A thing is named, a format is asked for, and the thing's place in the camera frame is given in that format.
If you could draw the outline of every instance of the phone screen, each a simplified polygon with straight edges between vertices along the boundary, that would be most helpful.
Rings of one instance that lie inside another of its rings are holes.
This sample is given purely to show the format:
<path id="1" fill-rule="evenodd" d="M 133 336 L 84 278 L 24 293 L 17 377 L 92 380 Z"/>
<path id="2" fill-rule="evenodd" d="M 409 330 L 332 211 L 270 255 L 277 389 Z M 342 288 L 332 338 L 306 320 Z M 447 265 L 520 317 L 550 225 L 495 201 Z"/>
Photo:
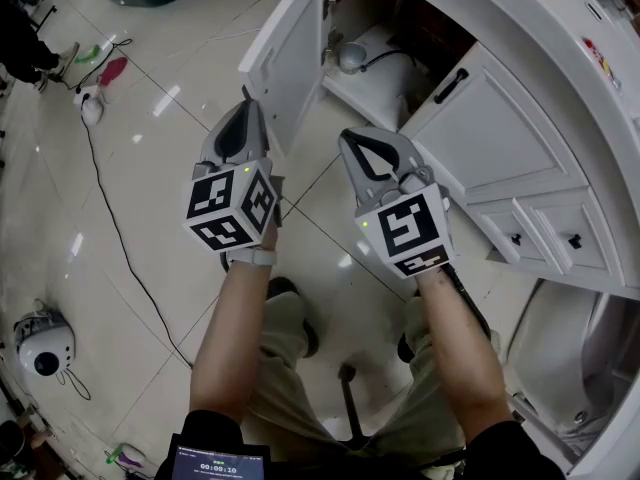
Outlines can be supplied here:
<path id="1" fill-rule="evenodd" d="M 264 480 L 262 457 L 178 446 L 172 480 Z"/>

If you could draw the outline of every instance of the drawer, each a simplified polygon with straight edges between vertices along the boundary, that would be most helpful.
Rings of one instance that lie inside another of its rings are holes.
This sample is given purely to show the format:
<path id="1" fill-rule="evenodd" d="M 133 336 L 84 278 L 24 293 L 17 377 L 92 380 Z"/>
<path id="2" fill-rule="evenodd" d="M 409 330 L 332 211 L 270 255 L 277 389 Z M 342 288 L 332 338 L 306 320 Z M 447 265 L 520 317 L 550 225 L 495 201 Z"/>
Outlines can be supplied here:
<path id="1" fill-rule="evenodd" d="M 623 282 L 613 237 L 590 188 L 516 199 L 563 273 Z"/>
<path id="2" fill-rule="evenodd" d="M 468 211 L 480 218 L 485 233 L 509 263 L 561 273 L 542 236 L 513 199 L 472 204 Z"/>

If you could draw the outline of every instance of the tile floor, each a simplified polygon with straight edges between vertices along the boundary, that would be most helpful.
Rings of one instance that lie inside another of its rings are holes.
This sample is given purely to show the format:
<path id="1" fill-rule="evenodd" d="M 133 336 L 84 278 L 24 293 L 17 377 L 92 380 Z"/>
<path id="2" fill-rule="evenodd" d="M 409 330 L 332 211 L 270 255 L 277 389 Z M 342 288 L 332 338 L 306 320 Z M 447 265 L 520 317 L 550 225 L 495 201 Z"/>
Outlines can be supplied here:
<path id="1" fill-rule="evenodd" d="M 133 39 L 117 52 L 130 62 L 105 91 L 108 106 L 92 139 L 133 266 L 193 359 L 224 273 L 217 257 L 182 229 L 181 191 L 208 130 L 240 100 L 237 64 L 279 0 L 179 0 L 159 9 L 48 1 L 59 11 L 40 35 L 53 50 L 78 41 L 82 48 L 100 45 L 104 56 L 111 42 Z M 76 83 L 92 66 L 72 65 L 67 81 Z M 299 371 L 319 419 L 339 438 L 348 437 L 335 378 L 342 361 L 359 368 L 354 395 L 371 432 L 411 380 L 395 347 L 400 309 L 414 287 L 390 274 L 352 225 L 353 190 L 336 148 L 342 129 L 364 124 L 328 96 L 312 108 L 289 157 L 274 159 L 276 173 L 286 176 L 276 271 L 311 301 L 323 337 L 319 354 L 301 361 Z M 0 127 L 7 132 L 0 183 L 3 340 L 12 342 L 13 322 L 35 298 L 58 305 L 77 338 L 73 370 L 93 400 L 22 372 L 11 347 L 3 368 L 54 425 L 54 446 L 78 472 L 121 478 L 103 453 L 122 441 L 158 464 L 185 416 L 189 371 L 127 270 L 72 93 L 50 84 L 38 95 L 17 83 Z M 508 342 L 535 279 L 484 261 L 490 249 L 484 236 L 460 210 L 452 210 L 451 221 L 461 278 Z"/>

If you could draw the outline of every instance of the apriltag cube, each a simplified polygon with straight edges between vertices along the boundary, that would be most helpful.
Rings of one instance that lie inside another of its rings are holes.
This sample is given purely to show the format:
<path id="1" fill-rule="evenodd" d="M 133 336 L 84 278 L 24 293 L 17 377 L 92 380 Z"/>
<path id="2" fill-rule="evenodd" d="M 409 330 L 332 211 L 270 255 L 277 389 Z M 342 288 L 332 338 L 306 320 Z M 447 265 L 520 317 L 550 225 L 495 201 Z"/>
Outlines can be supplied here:
<path id="1" fill-rule="evenodd" d="M 436 183 L 356 217 L 356 224 L 382 262 L 403 279 L 454 257 Z"/>
<path id="2" fill-rule="evenodd" d="M 262 242 L 277 202 L 261 165 L 265 161 L 247 162 L 189 184 L 183 226 L 208 250 L 221 253 Z"/>

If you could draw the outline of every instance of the red object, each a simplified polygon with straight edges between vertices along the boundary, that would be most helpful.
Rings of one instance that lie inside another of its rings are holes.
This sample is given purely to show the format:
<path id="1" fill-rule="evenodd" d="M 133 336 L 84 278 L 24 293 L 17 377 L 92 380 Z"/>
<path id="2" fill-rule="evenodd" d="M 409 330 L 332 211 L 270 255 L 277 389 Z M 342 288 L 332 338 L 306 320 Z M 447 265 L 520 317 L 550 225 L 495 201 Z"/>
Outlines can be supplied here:
<path id="1" fill-rule="evenodd" d="M 101 85 L 102 87 L 106 87 L 116 78 L 118 78 L 120 76 L 120 73 L 124 71 L 127 62 L 129 62 L 129 59 L 127 59 L 126 57 L 120 57 L 119 59 L 114 59 L 109 62 L 109 64 L 107 64 L 107 67 L 100 75 L 100 81 L 98 82 L 99 85 Z"/>

